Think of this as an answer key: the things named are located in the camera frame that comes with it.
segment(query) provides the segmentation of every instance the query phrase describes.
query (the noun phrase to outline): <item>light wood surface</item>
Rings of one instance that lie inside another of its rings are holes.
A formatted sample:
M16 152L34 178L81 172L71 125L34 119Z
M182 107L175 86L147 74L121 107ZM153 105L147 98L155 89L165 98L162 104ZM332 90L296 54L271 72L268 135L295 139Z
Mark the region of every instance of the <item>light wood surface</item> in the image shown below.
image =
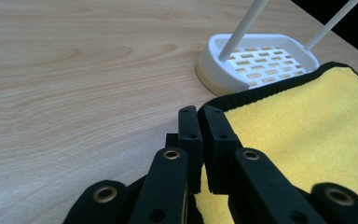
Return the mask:
M195 73L209 37L251 4L0 0L0 224L62 223L88 186L145 175L177 111L214 98ZM250 33L306 43L320 28L271 0ZM312 52L358 72L358 50L333 33Z

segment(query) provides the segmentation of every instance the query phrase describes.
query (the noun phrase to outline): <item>white rod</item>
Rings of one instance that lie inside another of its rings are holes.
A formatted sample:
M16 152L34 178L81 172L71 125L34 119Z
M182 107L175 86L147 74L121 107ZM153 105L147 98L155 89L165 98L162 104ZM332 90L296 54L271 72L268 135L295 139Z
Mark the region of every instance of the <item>white rod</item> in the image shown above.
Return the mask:
M240 25L232 34L231 38L226 43L222 52L219 54L220 62L225 62L231 55L231 52L237 47L238 43L242 40L243 36L248 32L249 28L255 22L257 16L261 13L269 0L254 0L248 12L242 18Z
M304 47L311 50L351 9L358 4L358 0L350 0L345 6L314 36Z

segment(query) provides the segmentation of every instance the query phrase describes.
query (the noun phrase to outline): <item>yellow towel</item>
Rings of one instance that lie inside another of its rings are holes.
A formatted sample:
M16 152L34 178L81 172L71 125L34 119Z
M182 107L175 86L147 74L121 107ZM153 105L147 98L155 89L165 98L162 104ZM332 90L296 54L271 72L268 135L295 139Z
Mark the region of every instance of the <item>yellow towel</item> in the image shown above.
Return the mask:
M358 75L346 64L327 63L304 76L287 80L295 86L284 91L276 90L285 83L266 86L276 92L254 91L268 96L247 105L239 99L244 93L210 105L226 111L243 146L266 153L293 185L310 192L333 182L358 194ZM233 223L227 196L209 193L205 174L202 181L196 199L205 223Z

